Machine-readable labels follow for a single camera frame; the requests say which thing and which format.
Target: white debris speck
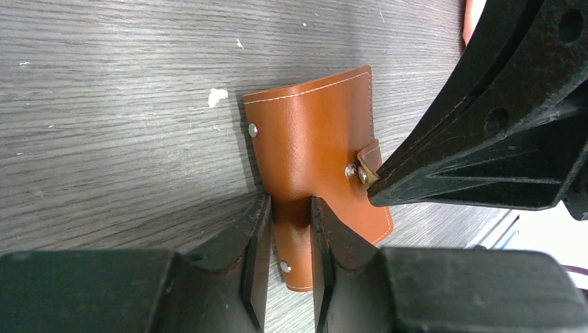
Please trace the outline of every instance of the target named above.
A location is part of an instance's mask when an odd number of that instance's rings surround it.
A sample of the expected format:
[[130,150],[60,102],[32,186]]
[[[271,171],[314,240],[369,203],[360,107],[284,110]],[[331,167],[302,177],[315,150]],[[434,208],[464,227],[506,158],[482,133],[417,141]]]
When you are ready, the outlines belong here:
[[226,99],[229,97],[229,92],[224,89],[210,89],[210,95],[208,95],[208,107],[214,108],[214,106],[220,101],[221,99]]
[[170,282],[169,286],[166,288],[166,293],[170,293],[171,292],[171,289],[173,289],[173,283],[174,282],[175,282],[174,280],[172,280]]
[[41,199],[44,199],[45,197],[43,196],[43,191],[41,191],[41,189],[39,189],[39,187],[34,187],[31,189],[32,193],[35,196],[38,196]]

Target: brown leather wallet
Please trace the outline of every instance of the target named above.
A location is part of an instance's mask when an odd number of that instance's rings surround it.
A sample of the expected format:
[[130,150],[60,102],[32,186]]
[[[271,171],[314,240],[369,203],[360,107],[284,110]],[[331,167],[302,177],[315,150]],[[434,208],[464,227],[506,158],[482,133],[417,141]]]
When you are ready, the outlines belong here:
[[312,196],[325,199],[343,223],[373,244],[392,232],[390,211],[372,206],[362,183],[382,163],[374,139],[371,77],[371,68],[362,66],[243,97],[290,290],[312,290]]

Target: white stitching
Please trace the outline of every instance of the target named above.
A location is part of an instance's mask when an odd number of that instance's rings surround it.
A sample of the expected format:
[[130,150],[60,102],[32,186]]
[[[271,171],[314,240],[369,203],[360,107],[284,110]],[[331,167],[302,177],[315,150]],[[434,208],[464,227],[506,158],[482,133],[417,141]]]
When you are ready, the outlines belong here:
[[375,244],[375,243],[379,242],[380,239],[384,238],[384,236],[390,231],[390,229],[392,227],[390,225],[390,208],[385,207],[384,208],[384,211],[385,211],[384,213],[386,213],[386,221],[388,222],[388,229],[378,239],[376,239],[375,241],[373,241],[372,244]]
[[370,135],[374,141],[374,101],[372,100],[372,77],[367,78],[367,95],[370,97]]
[[368,151],[367,153],[363,154],[363,158],[365,158],[366,156],[368,156],[369,154],[371,154],[372,151],[375,151],[376,149],[380,149],[380,145],[378,145],[376,148],[373,148],[371,151]]
[[320,90],[320,89],[323,89],[323,88],[331,87],[332,85],[338,85],[339,83],[343,83],[343,82],[346,82],[346,81],[349,81],[349,80],[353,80],[354,78],[358,78],[359,76],[366,75],[366,74],[367,75],[370,75],[369,72],[365,72],[365,73],[362,73],[362,74],[357,74],[355,76],[352,76],[351,78],[346,78],[345,80],[337,81],[335,83],[330,83],[328,85],[323,85],[322,87],[310,89],[310,90],[307,90],[305,92],[300,92],[298,94],[288,95],[288,96],[281,96],[281,97],[275,97],[273,99],[260,99],[258,101],[244,102],[243,104],[251,104],[251,103],[258,103],[258,102],[268,102],[268,101],[275,101],[277,99],[287,99],[287,98],[290,98],[290,97],[296,97],[296,96],[308,94],[309,92],[314,92],[316,90]]
[[286,286],[292,288],[292,289],[308,289],[308,288],[312,288],[313,286],[309,286],[309,287],[292,287],[291,285],[286,283]]

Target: metal rivet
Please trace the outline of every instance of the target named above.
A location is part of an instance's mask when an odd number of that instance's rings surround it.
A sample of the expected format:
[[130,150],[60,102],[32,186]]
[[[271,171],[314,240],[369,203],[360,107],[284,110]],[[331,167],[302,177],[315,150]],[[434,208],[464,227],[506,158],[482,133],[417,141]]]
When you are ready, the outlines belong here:
[[363,170],[361,166],[357,168],[357,175],[359,176],[359,180],[361,180],[362,184],[368,182],[368,174],[365,172],[365,170]]
[[290,264],[288,264],[287,262],[285,262],[284,260],[279,262],[279,267],[285,272],[285,273],[290,273],[290,271],[292,271],[292,267],[290,267]]
[[254,123],[249,124],[249,135],[251,135],[251,137],[257,136],[257,126],[255,126]]
[[357,173],[357,167],[355,166],[354,163],[349,163],[346,167],[345,167],[345,175],[348,178],[351,178],[353,176],[355,176],[355,174]]

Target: gray wood grain table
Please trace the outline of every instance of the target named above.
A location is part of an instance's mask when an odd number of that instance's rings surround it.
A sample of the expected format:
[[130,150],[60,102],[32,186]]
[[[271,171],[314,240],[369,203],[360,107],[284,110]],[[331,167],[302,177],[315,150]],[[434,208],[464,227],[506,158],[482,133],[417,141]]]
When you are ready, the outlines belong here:
[[[246,93],[372,65],[388,156],[460,56],[460,2],[0,2],[0,253],[201,244],[263,191]],[[392,213],[385,245],[464,246],[504,211]],[[270,269],[266,331],[311,332]]]

